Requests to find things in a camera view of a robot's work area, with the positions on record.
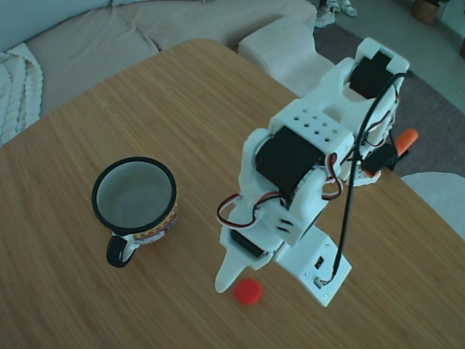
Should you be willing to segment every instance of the couch cushion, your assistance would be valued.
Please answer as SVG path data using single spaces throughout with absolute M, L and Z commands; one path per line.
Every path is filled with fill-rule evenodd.
M 236 48 L 239 41 L 281 17 L 313 25 L 316 9 L 306 0 L 152 1 L 116 7 L 161 49 L 210 38 Z
M 65 21 L 27 41 L 44 73 L 41 115 L 115 73 L 158 53 L 112 8 Z
M 0 52 L 111 0 L 0 0 Z
M 142 2 L 142 1 L 157 1 L 157 0 L 112 0 L 111 6 L 116 7 L 116 6 L 128 5 L 128 4 L 133 4 L 134 2 Z M 193 1 L 204 2 L 205 0 L 193 0 Z

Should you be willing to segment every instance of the shoe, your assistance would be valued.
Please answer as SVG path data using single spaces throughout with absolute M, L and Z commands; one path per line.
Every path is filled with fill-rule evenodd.
M 334 11 L 327 6 L 320 6 L 317 11 L 317 20 L 315 22 L 316 28 L 324 28 L 336 22 Z
M 341 7 L 339 6 L 339 3 L 337 2 L 337 0 L 327 0 L 326 6 L 329 9 L 332 9 L 334 12 L 339 13 L 341 11 Z
M 350 0 L 339 0 L 342 12 L 349 17 L 357 17 L 357 10 L 352 7 Z

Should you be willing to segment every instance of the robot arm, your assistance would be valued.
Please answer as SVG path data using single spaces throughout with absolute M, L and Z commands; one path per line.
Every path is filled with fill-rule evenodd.
M 351 266 L 343 256 L 344 270 L 338 272 L 331 287 L 320 283 L 321 278 L 331 276 L 330 260 L 337 251 L 334 242 L 315 226 L 333 198 L 324 194 L 323 187 L 349 176 L 350 154 L 373 102 L 373 90 L 381 89 L 395 73 L 407 70 L 406 60 L 366 39 L 355 60 L 341 61 L 318 87 L 273 116 L 268 129 L 257 129 L 249 136 L 239 176 L 241 195 L 228 220 L 246 223 L 253 214 L 255 221 L 246 228 L 222 227 L 220 242 L 226 256 L 215 281 L 218 292 L 226 290 L 245 267 L 258 270 L 274 259 L 322 305 L 329 303 Z M 396 82 L 372 115 L 360 147 L 363 159 L 386 139 L 401 84 Z M 355 185 L 376 182 L 380 175 L 366 174 L 361 165 L 357 170 Z M 257 208 L 265 193 L 279 193 L 280 198 Z

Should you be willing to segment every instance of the black mug rim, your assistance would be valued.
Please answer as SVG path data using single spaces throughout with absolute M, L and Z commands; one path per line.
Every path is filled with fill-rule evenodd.
M 171 184 L 171 198 L 169 200 L 168 206 L 166 209 L 163 211 L 163 213 L 156 218 L 154 221 L 143 225 L 141 227 L 136 227 L 136 228 L 123 228 L 123 227 L 118 227 L 117 225 L 114 225 L 110 222 L 108 222 L 103 216 L 102 213 L 99 210 L 98 204 L 97 204 L 97 192 L 100 188 L 100 185 L 102 184 L 102 181 L 105 179 L 105 177 L 113 171 L 116 167 L 119 167 L 120 165 L 127 164 L 129 162 L 147 162 L 149 164 L 155 165 L 158 168 L 160 168 L 165 175 L 168 177 L 169 182 Z M 94 210 L 95 215 L 97 216 L 98 220 L 107 228 L 111 229 L 116 235 L 119 236 L 127 236 L 131 234 L 137 234 L 137 233 L 143 233 L 144 231 L 147 231 L 151 228 L 154 228 L 168 216 L 168 214 L 172 211 L 174 207 L 174 202 L 176 201 L 176 195 L 177 195 L 177 189 L 176 189 L 176 182 L 174 181 L 173 174 L 171 171 L 163 165 L 161 162 L 156 161 L 152 158 L 147 158 L 144 156 L 132 156 L 130 158 L 125 158 L 121 159 L 114 164 L 111 164 L 109 167 L 103 170 L 103 172 L 99 175 L 97 180 L 95 181 L 94 187 L 92 189 L 92 208 Z

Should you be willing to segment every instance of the mug handle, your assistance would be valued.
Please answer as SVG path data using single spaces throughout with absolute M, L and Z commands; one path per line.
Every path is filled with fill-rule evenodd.
M 108 242 L 107 261 L 113 267 L 122 268 L 129 263 L 139 244 L 129 242 L 119 235 L 113 234 Z

